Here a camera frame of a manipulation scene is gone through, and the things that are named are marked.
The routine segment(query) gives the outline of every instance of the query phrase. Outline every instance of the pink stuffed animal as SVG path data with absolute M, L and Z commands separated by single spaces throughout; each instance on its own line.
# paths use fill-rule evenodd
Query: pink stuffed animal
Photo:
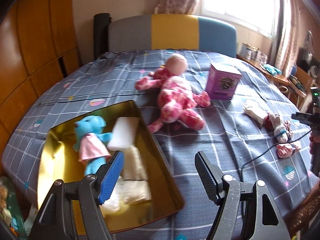
M 146 76 L 136 82 L 137 90 L 161 88 L 158 96 L 160 118 L 148 126 L 151 133 L 159 131 L 164 123 L 177 120 L 194 130 L 201 130 L 204 127 L 204 120 L 192 108 L 197 105 L 209 107 L 210 98 L 205 91 L 200 95 L 192 93 L 189 82 L 179 76 L 187 68 L 188 63 L 185 57 L 172 54 L 164 68 L 158 68 L 154 73 L 149 73 L 153 76 L 153 80 Z

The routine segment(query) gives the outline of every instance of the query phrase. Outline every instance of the wooden wardrobe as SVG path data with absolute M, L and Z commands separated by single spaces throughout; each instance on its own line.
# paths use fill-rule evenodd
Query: wooden wardrobe
M 72 0 L 16 0 L 0 25 L 0 159 L 37 98 L 79 65 Z

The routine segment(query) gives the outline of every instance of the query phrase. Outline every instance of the screw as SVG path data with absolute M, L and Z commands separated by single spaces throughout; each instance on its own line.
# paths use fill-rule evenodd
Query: screw
M 96 178 L 96 175 L 94 175 L 94 174 L 89 174 L 86 176 L 87 180 L 94 180 L 95 178 Z
M 258 186 L 263 187 L 265 185 L 265 182 L 263 180 L 257 181 Z
M 54 182 L 55 186 L 59 186 L 62 184 L 62 180 L 61 179 L 57 179 L 55 182 Z
M 229 174 L 224 175 L 223 178 L 225 181 L 232 181 L 233 180 L 233 177 Z

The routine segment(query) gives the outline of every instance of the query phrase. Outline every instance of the gold tray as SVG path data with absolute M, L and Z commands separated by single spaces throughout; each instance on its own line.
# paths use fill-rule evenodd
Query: gold tray
M 148 174 L 152 200 L 124 205 L 116 213 L 103 214 L 109 231 L 116 233 L 137 228 L 181 210 L 184 200 L 168 170 L 164 154 L 156 140 L 153 140 L 139 109 L 132 100 L 75 117 L 48 132 L 39 166 L 38 207 L 43 203 L 56 179 L 68 183 L 84 177 L 84 165 L 78 162 L 78 152 L 72 149 L 76 142 L 73 127 L 74 122 L 88 115 L 99 115 L 104 118 L 107 126 L 103 132 L 111 132 L 116 119 L 121 116 L 138 117 L 140 120 L 135 145 L 140 151 Z M 73 207 L 78 234 L 85 234 L 79 202 L 74 201 Z

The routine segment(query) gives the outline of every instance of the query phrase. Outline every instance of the white foam block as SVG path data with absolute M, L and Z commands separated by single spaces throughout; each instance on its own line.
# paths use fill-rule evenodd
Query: white foam block
M 112 129 L 113 136 L 107 145 L 108 150 L 124 152 L 133 145 L 138 125 L 138 117 L 119 117 Z

